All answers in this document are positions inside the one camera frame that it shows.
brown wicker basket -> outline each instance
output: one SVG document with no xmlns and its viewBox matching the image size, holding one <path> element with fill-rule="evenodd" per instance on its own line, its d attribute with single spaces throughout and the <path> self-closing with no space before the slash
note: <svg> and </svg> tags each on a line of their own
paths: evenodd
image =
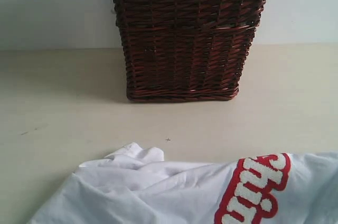
<svg viewBox="0 0 338 224">
<path fill-rule="evenodd" d="M 114 0 L 134 101 L 230 100 L 266 0 Z"/>
</svg>

white wall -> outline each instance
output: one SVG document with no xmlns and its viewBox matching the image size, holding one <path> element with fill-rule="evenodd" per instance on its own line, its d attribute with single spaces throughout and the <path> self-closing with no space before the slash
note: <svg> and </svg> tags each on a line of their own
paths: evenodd
<svg viewBox="0 0 338 224">
<path fill-rule="evenodd" d="M 111 0 L 0 0 L 0 49 L 120 46 Z M 338 42 L 338 0 L 268 0 L 255 43 Z"/>
</svg>

white cloth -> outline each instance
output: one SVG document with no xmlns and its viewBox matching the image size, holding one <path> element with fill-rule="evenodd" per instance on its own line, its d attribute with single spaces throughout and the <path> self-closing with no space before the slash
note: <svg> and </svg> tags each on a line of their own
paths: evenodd
<svg viewBox="0 0 338 224">
<path fill-rule="evenodd" d="M 164 162 L 132 143 L 89 161 L 29 224 L 338 223 L 338 153 Z"/>
</svg>

beige tabletop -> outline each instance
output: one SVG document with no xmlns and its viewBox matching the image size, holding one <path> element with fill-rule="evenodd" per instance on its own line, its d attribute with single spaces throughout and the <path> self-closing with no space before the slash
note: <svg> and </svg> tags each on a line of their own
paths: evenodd
<svg viewBox="0 0 338 224">
<path fill-rule="evenodd" d="M 121 49 L 2 52 L 0 223 L 130 142 L 194 162 L 337 151 L 337 79 L 338 44 L 254 45 L 232 101 L 132 104 Z"/>
</svg>

wicker weave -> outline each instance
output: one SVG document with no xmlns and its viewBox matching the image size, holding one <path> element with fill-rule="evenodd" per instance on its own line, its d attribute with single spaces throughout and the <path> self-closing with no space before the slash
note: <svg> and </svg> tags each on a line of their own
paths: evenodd
<svg viewBox="0 0 338 224">
<path fill-rule="evenodd" d="M 230 100 L 266 0 L 114 0 L 134 101 Z"/>
</svg>

